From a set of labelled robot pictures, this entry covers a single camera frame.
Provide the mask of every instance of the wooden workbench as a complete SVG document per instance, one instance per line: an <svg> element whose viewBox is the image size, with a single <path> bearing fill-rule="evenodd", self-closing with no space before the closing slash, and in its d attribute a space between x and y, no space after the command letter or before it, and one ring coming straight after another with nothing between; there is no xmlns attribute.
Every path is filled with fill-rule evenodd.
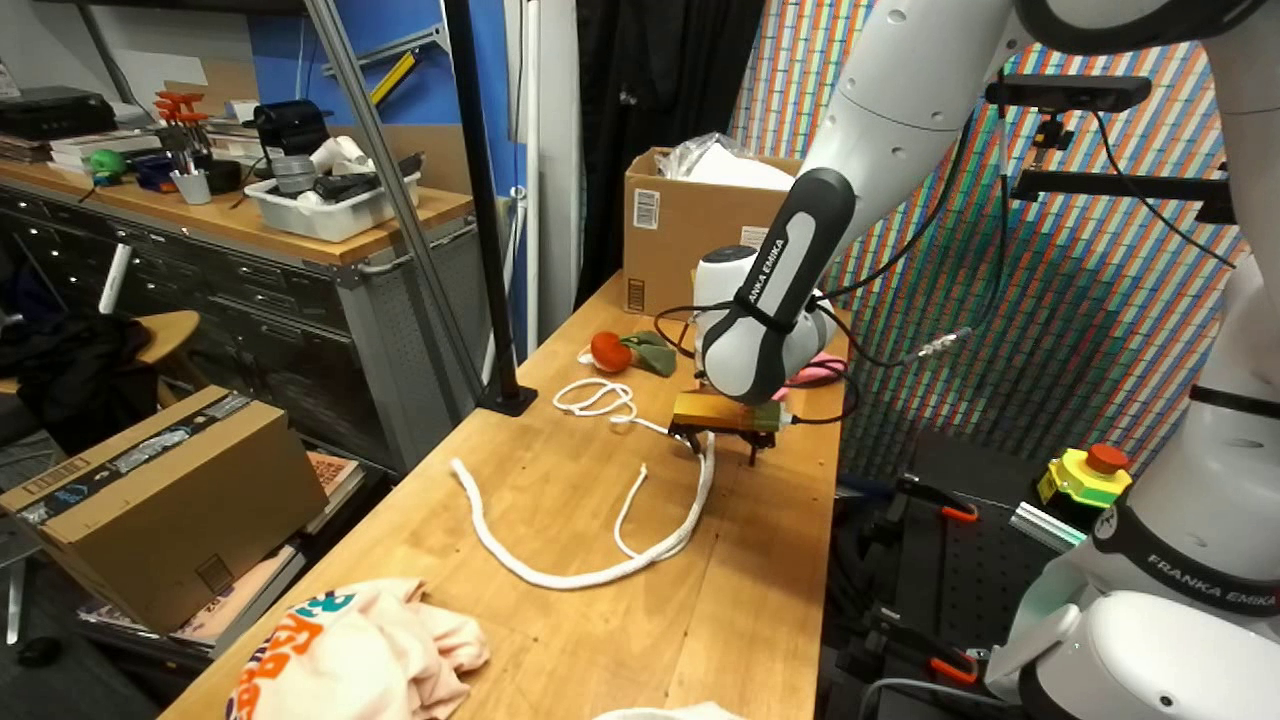
<svg viewBox="0 0 1280 720"><path fill-rule="evenodd" d="M182 227L186 236L209 236L209 239L220 239L239 250L268 250L268 254L306 260L306 263L356 263L356 260L373 254L378 247L389 247L394 231L398 231L394 225L378 225L362 236L326 242L326 239L268 231L260 225L256 203L246 199L239 193L214 196L209 203L186 203L182 196L145 193L138 183L88 193L86 175L55 172L44 165L12 165L12 159L0 159L0 183L21 188L21 193L35 193L47 199L69 199L88 213L108 213L108 216L145 220L145 225L169 225L169 227ZM450 220L470 216L473 199L455 196L455 193L418 188L418 213L423 225L450 225Z"/></svg>
<svg viewBox="0 0 1280 720"><path fill-rule="evenodd" d="M615 565L614 517L645 459L627 539L650 549L693 501L696 459L671 440L551 406L595 326L636 333L619 280L583 304L524 369L537 387L524 414L473 413L399 486L356 523L253 630L239 637L172 706L214 720L249 650L306 595L419 577L435 604L484 625L492 662L473 677L459 716L591 716L623 704L717 698L751 720L813 716L828 521L837 496L837 423L789 428L759 452L720 434L720 471L696 539L669 565L595 590L542 590L505 570L473 535L470 501L450 477L459 457L488 501L495 535L543 570ZM671 379L623 373L640 414L669 423ZM797 413L828 414L842 387L797 393Z"/></svg>

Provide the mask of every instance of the white rope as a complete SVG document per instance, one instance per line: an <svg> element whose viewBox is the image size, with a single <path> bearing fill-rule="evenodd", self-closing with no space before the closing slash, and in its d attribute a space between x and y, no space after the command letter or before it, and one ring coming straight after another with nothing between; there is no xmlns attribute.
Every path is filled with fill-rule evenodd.
<svg viewBox="0 0 1280 720"><path fill-rule="evenodd" d="M640 428L658 428L663 433L659 423L636 414L636 397L627 383L614 383L614 379L571 379L565 383L551 405L569 414L604 414L609 423L640 423ZM537 586L551 586L551 590L571 590L571 586L602 586L602 583L615 583L615 580L627 580L636 570L645 570L650 565L658 558L671 558L683 552L683 543L693 539L704 508L708 508L708 496L714 496L714 483L717 483L717 434L708 433L704 442L696 449L696 486L693 486L693 503L688 503L688 517L681 521L678 532L669 532L663 539L658 539L651 549L636 552L627 539L623 539L623 521L650 480L650 462L640 462L627 496L623 496L623 508L615 511L614 521L614 543L627 556L614 568L595 568L595 570L578 570L578 577L556 577L556 570L542 570L533 565L524 565L505 539L495 539L495 532L488 529L488 517L484 517L484 493L476 483L476 477L470 471L465 459L453 459L450 462L453 480L465 486L470 503L473 503L473 532L476 539L484 543L484 552L492 558L501 558L509 570L517 570L524 583L537 583Z"/></svg>

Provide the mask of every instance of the green object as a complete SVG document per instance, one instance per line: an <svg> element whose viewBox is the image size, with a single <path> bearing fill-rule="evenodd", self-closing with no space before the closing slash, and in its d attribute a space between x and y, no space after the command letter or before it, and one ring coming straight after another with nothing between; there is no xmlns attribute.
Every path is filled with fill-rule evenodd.
<svg viewBox="0 0 1280 720"><path fill-rule="evenodd" d="M125 154L108 152L108 148L95 148L95 152L86 154L86 175L94 183L121 183L125 180Z"/></svg>
<svg viewBox="0 0 1280 720"><path fill-rule="evenodd" d="M623 336L623 338L627 338L636 363L650 369L651 377L671 377L678 373L678 351L658 333L636 333L636 336Z"/></svg>

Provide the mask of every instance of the cardboard box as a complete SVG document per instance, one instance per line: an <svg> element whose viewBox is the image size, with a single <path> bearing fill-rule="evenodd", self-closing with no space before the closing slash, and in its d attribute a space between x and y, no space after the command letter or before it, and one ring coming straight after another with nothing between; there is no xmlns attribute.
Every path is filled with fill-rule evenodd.
<svg viewBox="0 0 1280 720"><path fill-rule="evenodd" d="M24 480L24 517L94 595L172 630L326 508L279 406L205 387Z"/></svg>
<svg viewBox="0 0 1280 720"><path fill-rule="evenodd" d="M623 180L623 285L633 312L693 304L693 266L714 247L759 242L784 193L663 180L663 148L633 159Z"/></svg>

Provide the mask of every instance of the colorful checkered backdrop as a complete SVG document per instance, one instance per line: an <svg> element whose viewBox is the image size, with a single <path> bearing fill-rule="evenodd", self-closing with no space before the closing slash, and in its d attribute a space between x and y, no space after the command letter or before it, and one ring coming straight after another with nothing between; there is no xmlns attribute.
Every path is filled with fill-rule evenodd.
<svg viewBox="0 0 1280 720"><path fill-rule="evenodd" d="M804 154L815 112L858 43L860 0L771 0L738 108L738 140ZM1151 74L1147 105L1109 116L1131 175L1217 175L1224 165L1213 80L1195 43L1127 54L1028 46L1013 72ZM1013 167L1109 172L1093 116L1066 116L1069 152L1037 152L1042 116L982 108L969 159L928 239L851 295L865 347L902 357L982 318L1000 239L1000 159ZM881 266L919 225L939 175L865 239L842 247L828 285ZM1195 203L1156 203L1217 250L1237 227L1195 225ZM933 440L964 440L1043 462L1069 442L1118 440L1137 466L1171 433L1199 363L1228 266L1182 242L1137 199L1042 196L1013 209L1006 295L982 336L910 369L860 363L865 406L844 428L844 483L884 483Z"/></svg>

